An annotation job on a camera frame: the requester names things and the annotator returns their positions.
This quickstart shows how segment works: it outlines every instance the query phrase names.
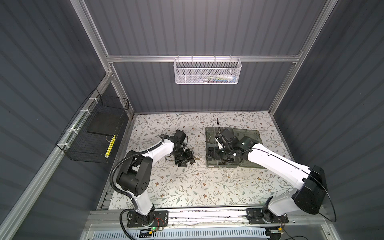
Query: table surface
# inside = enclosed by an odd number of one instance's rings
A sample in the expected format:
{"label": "table surface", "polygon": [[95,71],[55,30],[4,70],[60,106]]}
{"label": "table surface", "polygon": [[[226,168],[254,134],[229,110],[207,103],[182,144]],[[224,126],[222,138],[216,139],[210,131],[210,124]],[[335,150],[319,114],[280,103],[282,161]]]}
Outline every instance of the table surface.
{"label": "table surface", "polygon": [[[177,129],[188,136],[196,164],[177,167],[165,158],[152,168],[149,196],[156,208],[206,205],[263,204],[270,196],[292,189],[284,179],[267,169],[210,168],[205,160],[205,127],[258,130],[263,145],[290,159],[268,112],[143,114],[136,117],[128,149],[139,151],[158,141],[159,135],[172,135]],[[113,193],[109,209],[133,208],[124,195]]]}

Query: black wire basket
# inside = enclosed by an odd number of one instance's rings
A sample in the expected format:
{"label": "black wire basket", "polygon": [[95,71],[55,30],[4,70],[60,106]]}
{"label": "black wire basket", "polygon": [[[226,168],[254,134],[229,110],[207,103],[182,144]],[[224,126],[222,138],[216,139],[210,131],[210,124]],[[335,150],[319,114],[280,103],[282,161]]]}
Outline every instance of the black wire basket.
{"label": "black wire basket", "polygon": [[[56,145],[74,161],[113,161],[129,121],[128,99],[99,94],[90,107],[81,112],[78,123],[71,129],[68,125],[59,138],[69,132],[67,140]],[[106,123],[108,133],[102,131]]]}

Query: white mesh basket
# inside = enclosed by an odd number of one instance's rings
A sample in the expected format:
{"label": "white mesh basket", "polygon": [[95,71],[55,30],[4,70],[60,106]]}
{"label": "white mesh basket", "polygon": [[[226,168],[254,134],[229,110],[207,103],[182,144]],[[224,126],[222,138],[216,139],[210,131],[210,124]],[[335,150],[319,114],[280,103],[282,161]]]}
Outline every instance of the white mesh basket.
{"label": "white mesh basket", "polygon": [[180,60],[175,58],[175,82],[177,84],[236,84],[240,76],[239,58]]}

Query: floral pattern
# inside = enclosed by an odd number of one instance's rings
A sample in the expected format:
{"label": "floral pattern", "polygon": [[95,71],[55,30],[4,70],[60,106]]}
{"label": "floral pattern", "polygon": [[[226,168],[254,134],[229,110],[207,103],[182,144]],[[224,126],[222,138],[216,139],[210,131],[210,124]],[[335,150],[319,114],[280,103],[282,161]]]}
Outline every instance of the floral pattern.
{"label": "floral pattern", "polygon": [[[265,147],[290,159],[268,112],[138,115],[127,151],[148,148],[160,134],[172,135],[179,129],[187,134],[187,147],[196,160],[185,168],[165,158],[154,165],[147,190],[155,207],[263,204],[292,189],[268,169],[207,167],[205,127],[216,126],[216,118],[223,127],[258,130]],[[109,209],[127,208],[133,208],[132,202],[114,192]]]}

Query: corrugated wall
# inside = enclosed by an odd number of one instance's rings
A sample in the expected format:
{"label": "corrugated wall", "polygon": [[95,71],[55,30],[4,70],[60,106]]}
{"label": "corrugated wall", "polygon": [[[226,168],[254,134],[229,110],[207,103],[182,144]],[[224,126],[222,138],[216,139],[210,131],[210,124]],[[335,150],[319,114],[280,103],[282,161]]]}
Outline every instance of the corrugated wall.
{"label": "corrugated wall", "polygon": [[[69,1],[2,1],[0,42],[2,222],[105,72]],[[14,239],[78,237],[108,167],[63,159]]]}
{"label": "corrugated wall", "polygon": [[[86,0],[109,55],[298,54],[324,2]],[[115,63],[136,112],[268,110],[289,65],[243,63],[236,85],[179,86],[172,64]]]}
{"label": "corrugated wall", "polygon": [[172,63],[114,63],[136,112],[268,110],[292,63],[243,63],[238,84],[176,84]]}
{"label": "corrugated wall", "polygon": [[299,163],[321,166],[343,239],[382,239],[384,1],[339,1],[275,114]]}

